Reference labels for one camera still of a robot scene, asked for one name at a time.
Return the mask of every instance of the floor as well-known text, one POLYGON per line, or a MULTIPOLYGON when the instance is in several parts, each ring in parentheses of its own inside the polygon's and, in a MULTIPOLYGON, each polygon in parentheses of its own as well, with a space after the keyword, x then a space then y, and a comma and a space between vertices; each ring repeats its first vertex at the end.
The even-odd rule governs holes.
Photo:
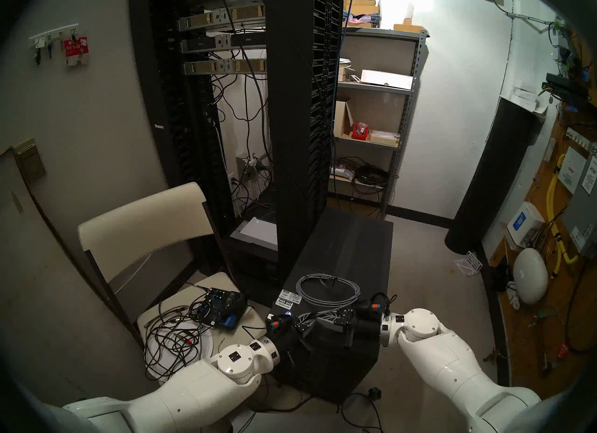
MULTIPOLYGON (((454 330, 475 352, 483 371, 494 381, 496 368, 482 359, 491 353, 494 340, 485 290, 481 275, 466 277, 454 265, 460 256, 444 245, 447 229, 392 216, 392 260, 388 295, 398 294, 392 305, 395 312, 413 308, 433 311, 443 324, 454 330)), ((267 313, 264 306, 258 312, 267 313)), ((399 347, 381 348, 375 367, 359 387, 366 393, 369 388, 382 391, 375 403, 386 433, 390 432, 458 432, 465 431, 465 419, 445 396, 425 385, 399 347)), ((262 405, 265 387, 250 399, 249 405, 262 405)), ((266 404, 278 409, 296 405, 300 393, 288 386, 277 387, 269 378, 266 404)), ((376 426, 377 419, 367 400, 352 397, 344 413, 351 422, 376 426)), ((248 411, 239 410, 234 421, 235 431, 245 423, 248 411)), ((312 400, 293 414, 257 414, 246 433, 275 431, 361 431, 346 424, 336 406, 325 401, 312 400)))

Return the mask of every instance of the coiled cable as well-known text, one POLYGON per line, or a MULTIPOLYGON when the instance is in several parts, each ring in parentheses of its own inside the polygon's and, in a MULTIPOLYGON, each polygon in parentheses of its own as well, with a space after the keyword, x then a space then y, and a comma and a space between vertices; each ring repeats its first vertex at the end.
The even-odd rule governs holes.
POLYGON ((303 299, 307 302, 310 303, 314 306, 322 306, 325 308, 332 308, 332 309, 326 309, 325 311, 320 311, 317 314, 320 313, 326 313, 326 312, 330 312, 330 311, 335 311, 336 309, 341 309, 341 308, 345 308, 347 306, 352 305, 352 303, 354 303, 355 301, 357 301, 359 299, 359 295, 361 294, 361 288, 355 284, 354 282, 351 282, 349 280, 346 279, 342 279, 341 277, 335 277, 333 275, 329 275, 329 274, 307 274, 307 275, 303 275, 299 281, 297 282, 297 286, 296 286, 296 291, 297 293, 303 297, 303 299), (336 283, 336 282, 341 282, 345 285, 348 285, 349 287, 352 288, 353 290, 353 294, 352 296, 350 296, 349 298, 346 298, 344 300, 339 300, 339 301, 328 301, 328 300, 320 300, 319 298, 314 298, 312 296, 309 296, 304 290, 303 290, 303 283, 312 279, 319 279, 319 281, 321 282, 322 285, 324 285, 325 287, 328 287, 328 285, 324 282, 324 281, 331 281, 332 282, 332 286, 336 283))

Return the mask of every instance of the chair backrest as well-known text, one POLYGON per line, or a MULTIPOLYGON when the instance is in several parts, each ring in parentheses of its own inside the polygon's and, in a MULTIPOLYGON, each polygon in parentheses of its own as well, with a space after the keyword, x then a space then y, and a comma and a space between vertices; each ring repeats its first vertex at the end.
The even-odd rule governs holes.
POLYGON ((79 240, 106 282, 144 255, 213 234, 196 182, 108 211, 79 225, 79 240))

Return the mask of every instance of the red key tag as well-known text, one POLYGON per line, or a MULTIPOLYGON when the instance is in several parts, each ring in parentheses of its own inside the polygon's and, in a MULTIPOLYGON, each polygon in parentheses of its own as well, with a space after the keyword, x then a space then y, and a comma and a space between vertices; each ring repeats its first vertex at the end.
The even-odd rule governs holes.
POLYGON ((79 39, 65 40, 63 43, 66 64, 68 66, 81 65, 89 62, 89 45, 87 44, 86 36, 82 36, 79 39))

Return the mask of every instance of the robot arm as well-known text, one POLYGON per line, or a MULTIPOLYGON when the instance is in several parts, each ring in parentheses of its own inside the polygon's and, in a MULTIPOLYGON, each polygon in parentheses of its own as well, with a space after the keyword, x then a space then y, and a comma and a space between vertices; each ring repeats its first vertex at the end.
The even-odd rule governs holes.
POLYGON ((135 400, 95 398, 64 408, 90 419, 96 431, 121 431, 116 425, 124 421, 134 432, 195 432, 241 404, 257 390, 262 374, 279 362, 278 349, 263 336, 201 359, 179 370, 153 393, 135 400))
POLYGON ((380 342, 400 345, 425 383, 466 416, 470 432, 502 432, 518 413, 540 401, 528 388, 491 381, 469 345, 426 309, 382 317, 380 342))

